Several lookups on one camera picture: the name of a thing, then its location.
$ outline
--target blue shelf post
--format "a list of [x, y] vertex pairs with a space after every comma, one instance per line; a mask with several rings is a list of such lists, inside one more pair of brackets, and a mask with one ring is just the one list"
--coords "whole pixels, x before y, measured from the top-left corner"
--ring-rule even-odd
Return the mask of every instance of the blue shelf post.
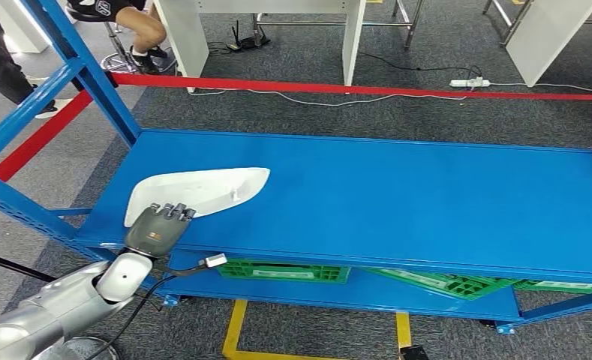
[[[0, 151], [74, 77], [83, 84], [122, 139], [132, 146], [139, 138], [141, 128], [132, 118], [107, 75], [101, 70], [59, 4], [55, 0], [22, 0], [22, 3], [50, 37], [65, 64], [0, 124]], [[111, 260], [115, 256], [112, 251], [101, 248], [101, 244], [95, 247], [93, 244], [88, 246], [76, 241], [77, 229], [59, 218], [59, 216], [86, 214], [89, 212], [87, 208], [46, 209], [0, 180], [0, 211], [91, 260]], [[150, 287], [153, 283], [154, 280], [149, 278], [144, 282], [144, 286]], [[165, 295], [167, 305], [178, 304], [179, 295], [181, 295], [171, 292], [158, 292], [158, 294]], [[592, 311], [592, 294], [525, 311], [518, 321], [497, 322], [497, 329], [500, 333], [509, 334], [513, 333], [513, 328], [517, 326], [584, 311]]]

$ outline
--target white desk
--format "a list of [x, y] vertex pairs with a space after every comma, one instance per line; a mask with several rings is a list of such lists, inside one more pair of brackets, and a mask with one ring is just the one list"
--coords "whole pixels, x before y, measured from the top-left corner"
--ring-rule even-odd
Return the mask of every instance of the white desk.
[[184, 77], [200, 77], [209, 55], [199, 14], [346, 14], [342, 62], [350, 86], [366, 0], [155, 0]]
[[508, 25], [503, 45], [528, 86], [534, 86], [592, 14], [592, 0], [526, 0], [514, 21], [498, 0], [488, 0]]

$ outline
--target blue metal shelf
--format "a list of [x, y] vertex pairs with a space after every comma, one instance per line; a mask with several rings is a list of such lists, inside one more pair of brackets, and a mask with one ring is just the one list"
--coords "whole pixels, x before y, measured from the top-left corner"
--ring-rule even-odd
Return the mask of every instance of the blue metal shelf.
[[[177, 251], [172, 257], [170, 267], [184, 269], [205, 256], [204, 253]], [[351, 270], [348, 282], [344, 285], [301, 281], [235, 280], [222, 277], [216, 270], [211, 270], [191, 277], [176, 278], [164, 286], [163, 292], [328, 308], [407, 311], [411, 314], [471, 319], [521, 319], [510, 286], [475, 301], [466, 301], [425, 291], [417, 286], [358, 268]]]
[[[268, 167], [251, 201], [196, 219], [173, 266], [197, 252], [388, 266], [424, 272], [592, 283], [592, 151], [375, 139], [143, 131], [54, 0], [22, 0], [65, 65], [0, 124], [0, 151], [69, 78], [131, 151], [81, 229], [0, 180], [0, 211], [90, 260], [121, 248], [133, 186], [160, 173]], [[174, 151], [166, 151], [174, 145]], [[150, 287], [149, 278], [143, 286]], [[475, 301], [355, 270], [347, 285], [223, 279], [213, 271], [159, 291], [337, 308], [501, 320], [512, 328], [592, 310], [592, 294], [520, 313], [512, 289]]]
[[177, 249], [592, 282], [592, 153], [567, 148], [145, 130], [78, 241], [121, 247], [148, 176], [228, 167], [272, 174]]

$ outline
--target floor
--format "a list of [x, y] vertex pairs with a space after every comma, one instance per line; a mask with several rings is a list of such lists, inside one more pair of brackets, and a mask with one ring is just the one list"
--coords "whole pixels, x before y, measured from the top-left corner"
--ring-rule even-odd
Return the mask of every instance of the floor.
[[[483, 2], [427, 1], [410, 51], [401, 49], [399, 38], [403, 31], [396, 28], [366, 28], [360, 50], [405, 67], [478, 65], [484, 77], [492, 82], [519, 81], [508, 55], [497, 46], [496, 11], [491, 12], [490, 18], [480, 15]], [[515, 5], [506, 2], [514, 11]], [[384, 4], [370, 4], [367, 18], [385, 19], [391, 9], [388, 0]], [[238, 17], [242, 21], [241, 29], [248, 29], [248, 16], [205, 16], [203, 24], [208, 39], [231, 41], [229, 28]], [[271, 15], [277, 20], [286, 17]], [[93, 24], [78, 24], [77, 28], [97, 57], [111, 51], [103, 28]], [[269, 46], [245, 53], [214, 54], [204, 75], [341, 83], [339, 28], [278, 27], [266, 31], [272, 39]], [[17, 59], [34, 76], [49, 74], [59, 63], [51, 52], [21, 55]], [[361, 55], [355, 84], [447, 89], [451, 79], [466, 76], [467, 71], [399, 71]], [[592, 88], [592, 26], [579, 32], [542, 82]], [[293, 103], [275, 94], [244, 91], [200, 97], [193, 97], [184, 89], [121, 87], [119, 91], [137, 120], [148, 127], [592, 147], [592, 102], [393, 98], [327, 107]], [[71, 88], [63, 96], [73, 93]], [[330, 104], [373, 98], [330, 94], [289, 96]], [[0, 98], [0, 118], [10, 108]], [[24, 134], [30, 134], [39, 125], [40, 122], [33, 123]], [[46, 206], [91, 205], [124, 155], [125, 147], [115, 138], [107, 121], [90, 106], [10, 183]], [[68, 171], [55, 171], [56, 168]], [[3, 215], [0, 215], [0, 256], [54, 275], [86, 263], [53, 243], [47, 246], [41, 236]], [[38, 286], [36, 281], [0, 269], [0, 313], [14, 308]], [[519, 294], [526, 308], [563, 297], [536, 292]], [[222, 359], [221, 348], [231, 310], [231, 301], [206, 298], [189, 298], [178, 307], [162, 312], [147, 307], [117, 347], [124, 359]], [[128, 311], [122, 312], [95, 326], [89, 334], [111, 338], [127, 314]], [[592, 359], [592, 313], [530, 325], [513, 336], [500, 336], [465, 319], [411, 316], [410, 325], [413, 342], [423, 345], [431, 360]], [[339, 359], [396, 359], [395, 316], [250, 303], [239, 349]]]

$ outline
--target shoe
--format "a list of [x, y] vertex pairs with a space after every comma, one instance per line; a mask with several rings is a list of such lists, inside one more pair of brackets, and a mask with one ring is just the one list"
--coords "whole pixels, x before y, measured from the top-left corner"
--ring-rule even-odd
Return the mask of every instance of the shoe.
[[43, 84], [44, 82], [46, 82], [46, 80], [48, 80], [47, 77], [34, 77], [28, 75], [25, 75], [25, 77], [26, 81], [28, 81], [33, 88], [37, 88], [39, 85]]
[[165, 52], [165, 50], [161, 49], [160, 46], [157, 46], [155, 48], [148, 50], [148, 55], [154, 56], [155, 58], [161, 58], [161, 59], [167, 58], [167, 52]]
[[38, 113], [35, 118], [36, 119], [48, 119], [52, 118], [56, 113], [59, 113], [59, 110], [63, 109], [70, 103], [73, 99], [55, 99], [52, 106], [47, 106]]
[[158, 75], [161, 73], [158, 70], [158, 67], [156, 66], [156, 64], [154, 62], [152, 62], [152, 58], [150, 57], [150, 55], [146, 55], [146, 56], [134, 55], [132, 53], [132, 46], [130, 46], [130, 54], [132, 55], [134, 62], [137, 64], [137, 67], [139, 68], [139, 71], [142, 74]]

